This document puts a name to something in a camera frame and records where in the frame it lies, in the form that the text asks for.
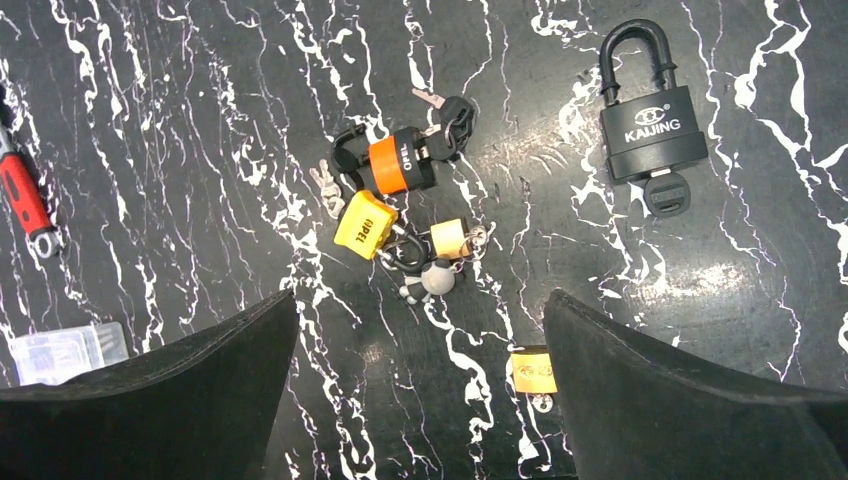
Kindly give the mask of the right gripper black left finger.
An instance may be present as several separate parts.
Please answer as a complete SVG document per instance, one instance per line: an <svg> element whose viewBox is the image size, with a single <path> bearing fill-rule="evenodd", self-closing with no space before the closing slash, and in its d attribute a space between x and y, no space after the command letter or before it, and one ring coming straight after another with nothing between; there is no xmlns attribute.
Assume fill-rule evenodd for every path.
<svg viewBox="0 0 848 480"><path fill-rule="evenodd" d="M1 393L5 479L257 479L299 334L291 292L58 386Z"/></svg>

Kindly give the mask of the brass padlock with steel shackle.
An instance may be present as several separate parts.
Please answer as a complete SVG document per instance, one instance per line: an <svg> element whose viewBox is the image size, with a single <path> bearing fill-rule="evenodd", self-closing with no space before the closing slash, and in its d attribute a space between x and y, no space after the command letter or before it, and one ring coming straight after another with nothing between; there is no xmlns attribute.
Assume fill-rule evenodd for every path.
<svg viewBox="0 0 848 480"><path fill-rule="evenodd" d="M518 393L553 395L558 389L546 345L531 345L510 352L512 378Z"/></svg>

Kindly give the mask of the large black Kaijing padlock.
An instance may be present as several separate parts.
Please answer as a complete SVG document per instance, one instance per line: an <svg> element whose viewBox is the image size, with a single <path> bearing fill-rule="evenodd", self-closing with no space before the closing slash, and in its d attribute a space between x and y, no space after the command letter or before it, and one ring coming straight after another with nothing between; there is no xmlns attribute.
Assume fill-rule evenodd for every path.
<svg viewBox="0 0 848 480"><path fill-rule="evenodd" d="M633 37L646 42L659 89L621 102L612 54L621 42ZM677 65L659 24L648 19L632 19L614 27L601 45L599 67L600 95L605 102L600 123L607 147L607 166L614 181L648 177L655 171L673 169L708 156L689 88L676 81Z"/></svg>

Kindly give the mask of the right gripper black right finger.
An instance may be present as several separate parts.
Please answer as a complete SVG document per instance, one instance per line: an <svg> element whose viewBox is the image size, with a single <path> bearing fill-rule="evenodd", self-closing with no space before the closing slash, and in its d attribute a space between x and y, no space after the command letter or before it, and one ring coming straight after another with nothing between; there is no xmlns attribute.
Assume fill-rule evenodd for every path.
<svg viewBox="0 0 848 480"><path fill-rule="evenodd" d="M843 479L847 396L742 373L561 290L543 326L582 479Z"/></svg>

